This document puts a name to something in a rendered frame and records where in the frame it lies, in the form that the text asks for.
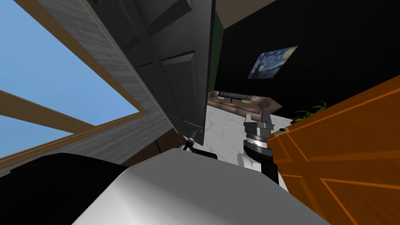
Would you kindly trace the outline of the wood-framed window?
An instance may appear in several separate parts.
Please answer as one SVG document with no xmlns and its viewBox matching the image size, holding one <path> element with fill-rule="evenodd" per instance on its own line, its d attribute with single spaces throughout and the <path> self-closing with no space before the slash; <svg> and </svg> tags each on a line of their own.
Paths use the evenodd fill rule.
<svg viewBox="0 0 400 225">
<path fill-rule="evenodd" d="M 0 0 L 0 170 L 148 114 L 39 0 Z"/>
</svg>

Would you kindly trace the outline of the orange panelled door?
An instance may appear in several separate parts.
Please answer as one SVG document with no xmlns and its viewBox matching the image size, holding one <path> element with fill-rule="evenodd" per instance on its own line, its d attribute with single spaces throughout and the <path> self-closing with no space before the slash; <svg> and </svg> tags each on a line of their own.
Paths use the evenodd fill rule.
<svg viewBox="0 0 400 225">
<path fill-rule="evenodd" d="M 331 225 L 400 225 L 400 75 L 268 146 L 289 193 Z"/>
</svg>

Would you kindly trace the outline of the green potted plant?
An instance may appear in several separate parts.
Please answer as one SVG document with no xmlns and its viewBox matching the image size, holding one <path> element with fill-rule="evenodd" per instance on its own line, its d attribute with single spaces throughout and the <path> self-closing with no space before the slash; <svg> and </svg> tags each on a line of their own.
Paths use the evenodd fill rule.
<svg viewBox="0 0 400 225">
<path fill-rule="evenodd" d="M 293 118 L 293 120 L 290 122 L 290 124 L 295 124 L 295 123 L 297 123 L 297 122 L 299 122 L 299 121 L 301 121 L 301 120 L 304 120 L 304 119 L 306 119 L 306 118 L 309 118 L 310 116 L 312 116 L 312 115 L 314 115 L 314 114 L 316 114 L 316 113 L 319 113 L 319 112 L 325 110 L 325 109 L 327 108 L 327 103 L 324 102 L 324 101 L 321 101 L 321 100 L 320 100 L 320 102 L 322 102 L 323 104 L 322 104 L 322 105 L 317 105 L 317 106 L 314 106 L 314 107 L 313 107 L 313 108 L 318 108 L 318 110 L 315 111 L 315 112 L 310 112 L 310 111 L 296 111 L 297 113 L 305 113 L 305 114 L 304 114 L 303 116 L 298 116 L 298 117 Z"/>
</svg>

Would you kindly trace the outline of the blue starry night painting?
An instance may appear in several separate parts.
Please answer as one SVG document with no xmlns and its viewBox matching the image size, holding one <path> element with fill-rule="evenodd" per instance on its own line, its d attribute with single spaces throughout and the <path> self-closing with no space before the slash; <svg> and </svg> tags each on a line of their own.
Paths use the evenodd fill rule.
<svg viewBox="0 0 400 225">
<path fill-rule="evenodd" d="M 297 46 L 261 53 L 257 58 L 248 79 L 271 79 L 288 60 Z"/>
</svg>

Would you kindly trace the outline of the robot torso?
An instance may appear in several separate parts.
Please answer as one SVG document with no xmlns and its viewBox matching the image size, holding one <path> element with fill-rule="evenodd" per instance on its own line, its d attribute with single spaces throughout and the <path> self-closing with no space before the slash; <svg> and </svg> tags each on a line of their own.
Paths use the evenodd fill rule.
<svg viewBox="0 0 400 225">
<path fill-rule="evenodd" d="M 330 225 L 266 175 L 170 149 L 122 172 L 72 225 Z"/>
</svg>

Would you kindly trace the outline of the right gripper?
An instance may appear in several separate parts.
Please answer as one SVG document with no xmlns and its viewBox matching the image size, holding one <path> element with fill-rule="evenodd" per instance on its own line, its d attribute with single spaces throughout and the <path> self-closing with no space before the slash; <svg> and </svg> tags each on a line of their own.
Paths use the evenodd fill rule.
<svg viewBox="0 0 400 225">
<path fill-rule="evenodd" d="M 245 133 L 254 136 L 262 136 L 264 138 L 271 137 L 271 131 L 274 129 L 274 125 L 271 121 L 271 115 L 268 110 L 263 110 L 261 113 L 261 122 L 255 122 L 252 120 L 250 114 L 246 114 L 245 123 Z"/>
</svg>

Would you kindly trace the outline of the brown sofa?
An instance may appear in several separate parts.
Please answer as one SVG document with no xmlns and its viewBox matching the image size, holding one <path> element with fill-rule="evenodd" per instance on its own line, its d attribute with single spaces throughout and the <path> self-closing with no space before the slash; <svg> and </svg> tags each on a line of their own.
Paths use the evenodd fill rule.
<svg viewBox="0 0 400 225">
<path fill-rule="evenodd" d="M 270 97 L 243 95 L 222 91 L 211 91 L 207 96 L 207 105 L 245 117 L 251 115 L 255 121 L 261 120 L 262 111 L 276 112 L 282 106 Z"/>
</svg>

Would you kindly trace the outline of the dark grey panelled door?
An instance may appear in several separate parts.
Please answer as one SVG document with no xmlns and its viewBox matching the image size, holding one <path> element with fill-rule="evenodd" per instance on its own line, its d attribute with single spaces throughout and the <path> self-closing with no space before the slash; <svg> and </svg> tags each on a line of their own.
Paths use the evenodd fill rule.
<svg viewBox="0 0 400 225">
<path fill-rule="evenodd" d="M 216 0 L 87 0 L 173 127 L 204 143 Z"/>
</svg>

